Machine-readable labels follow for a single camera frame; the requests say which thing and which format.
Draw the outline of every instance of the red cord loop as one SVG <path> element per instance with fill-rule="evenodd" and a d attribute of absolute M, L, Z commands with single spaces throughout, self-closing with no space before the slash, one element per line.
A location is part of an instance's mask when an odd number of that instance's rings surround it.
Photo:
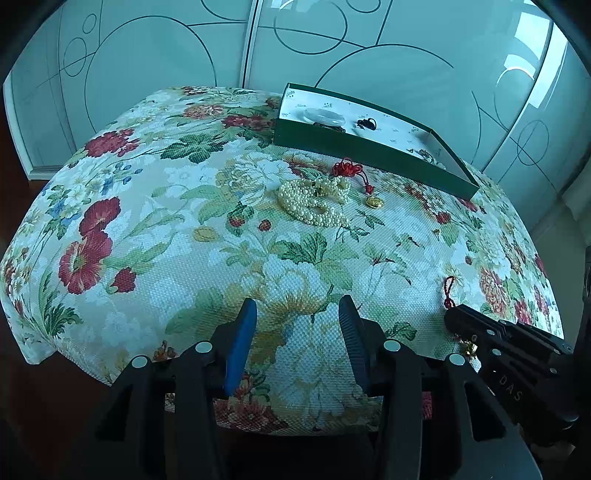
<path fill-rule="evenodd" d="M 454 302 L 452 300 L 452 298 L 449 296 L 451 290 L 452 290 L 452 285 L 454 280 L 456 279 L 456 277 L 454 277 L 453 275 L 450 277 L 447 277 L 445 280 L 443 280 L 443 292 L 445 293 L 445 300 L 443 300 L 443 306 L 445 308 L 447 308 L 448 310 L 452 307 L 456 306 L 456 302 Z"/>
<path fill-rule="evenodd" d="M 363 179 L 363 186 L 365 193 L 371 195 L 374 192 L 374 187 L 369 184 L 368 176 L 363 171 L 363 165 L 353 163 L 349 157 L 345 157 L 340 162 L 333 165 L 332 174 L 335 177 L 355 177 L 359 175 Z"/>

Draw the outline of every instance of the gold pendant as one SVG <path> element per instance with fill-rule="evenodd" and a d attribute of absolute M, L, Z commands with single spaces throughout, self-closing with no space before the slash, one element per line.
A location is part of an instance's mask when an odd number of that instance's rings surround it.
<path fill-rule="evenodd" d="M 368 207 L 370 208 L 381 208 L 384 206 L 384 201 L 378 197 L 367 197 L 365 199 L 365 203 L 367 203 Z"/>

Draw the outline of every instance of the metal rivet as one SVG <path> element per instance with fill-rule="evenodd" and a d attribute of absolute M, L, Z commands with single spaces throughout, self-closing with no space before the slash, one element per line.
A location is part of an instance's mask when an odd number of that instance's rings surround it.
<path fill-rule="evenodd" d="M 463 365 L 466 363 L 466 359 L 462 357 L 459 353 L 452 353 L 449 356 L 449 361 L 454 365 Z"/>
<path fill-rule="evenodd" d="M 131 361 L 131 366 L 134 368 L 143 368 L 148 365 L 148 359 L 144 356 L 137 356 Z"/>
<path fill-rule="evenodd" d="M 195 350 L 198 353 L 208 353 L 211 352 L 213 348 L 213 345 L 209 342 L 199 342 L 197 345 L 195 345 Z"/>
<path fill-rule="evenodd" d="M 400 344 L 396 340 L 386 340 L 384 342 L 384 348 L 388 352 L 398 352 L 400 350 Z"/>

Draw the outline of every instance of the pearl necklace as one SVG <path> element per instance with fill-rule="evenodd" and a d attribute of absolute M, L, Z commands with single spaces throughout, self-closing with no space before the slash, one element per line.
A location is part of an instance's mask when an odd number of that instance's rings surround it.
<path fill-rule="evenodd" d="M 349 226 L 349 220 L 318 197 L 331 197 L 344 204 L 351 185 L 343 177 L 320 180 L 289 180 L 279 187 L 280 205 L 300 222 L 316 226 Z"/>

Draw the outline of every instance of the table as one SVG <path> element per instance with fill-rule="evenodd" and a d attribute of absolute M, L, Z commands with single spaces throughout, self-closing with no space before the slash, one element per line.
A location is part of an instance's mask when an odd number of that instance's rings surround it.
<path fill-rule="evenodd" d="M 135 355 L 173 358 L 255 299 L 243 380 L 217 422 L 272 434 L 375 430 L 379 400 L 355 384 L 337 317 L 361 315 L 420 355 L 459 346 L 443 282 L 494 319 L 562 336 L 543 264 L 503 191 L 471 201 L 365 168 L 343 211 L 350 228 L 305 225 L 278 205 L 284 181 L 340 159 L 272 145 L 280 96 L 183 87 L 146 98 L 81 148 L 46 185 L 1 264 L 0 299 L 25 359 L 59 351 L 111 384 Z M 172 408 L 174 398 L 167 399 Z"/>

